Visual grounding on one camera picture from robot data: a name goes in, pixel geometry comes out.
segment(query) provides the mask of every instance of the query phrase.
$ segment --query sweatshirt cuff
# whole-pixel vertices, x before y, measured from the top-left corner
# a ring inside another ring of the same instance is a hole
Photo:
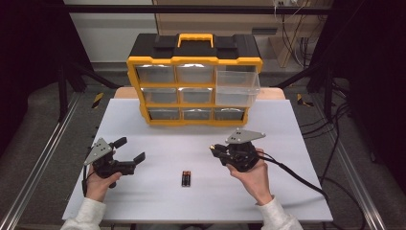
[[[100,224],[105,212],[105,204],[90,198],[84,198],[81,203],[78,215],[78,222],[95,222]]]
[[[280,226],[289,220],[289,215],[275,197],[269,203],[262,206],[257,205],[257,207],[262,213],[263,225]]]

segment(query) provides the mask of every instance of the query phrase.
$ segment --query human hand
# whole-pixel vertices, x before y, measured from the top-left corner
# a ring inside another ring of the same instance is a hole
[[[99,177],[93,169],[93,166],[90,166],[88,178],[87,178],[87,193],[86,197],[97,200],[98,202],[103,202],[105,194],[107,193],[108,187],[120,179],[122,176],[121,172],[116,172],[110,177],[101,178]]]
[[[261,154],[263,149],[256,149]],[[230,175],[239,179],[245,190],[257,201],[258,205],[264,205],[272,201],[273,197],[269,190],[268,165],[259,160],[258,163],[248,172],[239,172],[232,165],[227,164]]]

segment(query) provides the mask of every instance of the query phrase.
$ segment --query white tabletop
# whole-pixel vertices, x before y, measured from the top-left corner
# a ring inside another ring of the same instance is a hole
[[[137,99],[112,99],[95,140],[107,143],[126,137],[114,158],[131,161],[141,152],[146,160],[134,175],[125,175],[105,198],[104,220],[118,222],[259,222],[255,200],[230,176],[209,146],[224,143],[236,126],[149,126]],[[290,101],[256,101],[241,128],[264,132],[253,141],[276,160],[320,187]],[[271,192],[299,221],[332,221],[322,195],[309,189],[278,166],[268,163]],[[182,171],[192,172],[189,188],[181,186]],[[83,200],[82,175],[63,219],[74,217]]]

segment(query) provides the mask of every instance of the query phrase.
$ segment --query yellow and black tool organizer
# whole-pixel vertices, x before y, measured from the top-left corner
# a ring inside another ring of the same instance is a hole
[[[127,67],[148,124],[239,126],[262,60],[250,34],[139,34]]]

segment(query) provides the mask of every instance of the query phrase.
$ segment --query white sleeve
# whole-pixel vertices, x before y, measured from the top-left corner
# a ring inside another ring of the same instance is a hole
[[[85,198],[81,203],[78,215],[66,219],[61,230],[97,229],[105,212],[105,204],[93,199]]]
[[[281,204],[274,199],[262,206],[258,206],[263,216],[263,226],[261,230],[299,230],[303,229],[298,220],[287,214]]]

